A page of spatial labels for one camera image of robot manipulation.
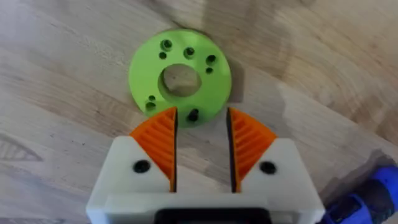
screw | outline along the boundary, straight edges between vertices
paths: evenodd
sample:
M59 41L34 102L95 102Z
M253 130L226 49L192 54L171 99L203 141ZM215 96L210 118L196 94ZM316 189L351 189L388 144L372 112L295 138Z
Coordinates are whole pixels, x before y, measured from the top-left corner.
M276 173L276 166L273 162L265 161L260 163L260 170L269 175Z
M134 170L134 172L138 173L138 174L143 174L145 172L147 172L150 169L150 163L147 160L140 160L137 161L132 169Z

blue object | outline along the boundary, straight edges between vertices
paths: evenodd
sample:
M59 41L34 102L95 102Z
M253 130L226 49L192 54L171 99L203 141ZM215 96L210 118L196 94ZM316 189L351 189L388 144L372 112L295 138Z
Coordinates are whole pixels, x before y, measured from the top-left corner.
M379 168L352 193L328 207L321 224L379 224L398 210L398 167Z

ribbed texture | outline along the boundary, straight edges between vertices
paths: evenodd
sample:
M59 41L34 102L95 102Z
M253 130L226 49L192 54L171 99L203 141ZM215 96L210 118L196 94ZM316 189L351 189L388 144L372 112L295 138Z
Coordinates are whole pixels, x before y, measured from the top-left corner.
M242 181L277 136L263 124L230 108L236 180Z
M162 172L174 179L176 108L167 109L138 126L131 134Z

black screw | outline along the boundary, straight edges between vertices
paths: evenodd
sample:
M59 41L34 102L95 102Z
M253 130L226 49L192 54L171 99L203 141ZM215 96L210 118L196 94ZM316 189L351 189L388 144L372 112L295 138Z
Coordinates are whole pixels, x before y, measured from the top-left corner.
M260 170L265 174L275 174L276 166L273 162L265 161L260 163Z
M137 161L132 169L134 170L134 172L138 173L138 174L143 174L145 172L147 172L150 169L150 163L147 160L140 160Z
M191 112L189 112L187 119L189 121L195 122L199 118L199 110L198 109L193 109Z

orange gripper jaw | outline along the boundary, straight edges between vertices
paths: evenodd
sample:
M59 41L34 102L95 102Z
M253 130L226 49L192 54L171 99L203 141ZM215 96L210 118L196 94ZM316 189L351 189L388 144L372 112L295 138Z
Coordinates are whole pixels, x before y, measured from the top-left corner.
M169 178L170 191L175 192L177 162L177 107L169 108L149 118L130 133L147 155Z
M227 129L232 192L241 192L242 180L277 136L251 116L234 108L228 108Z

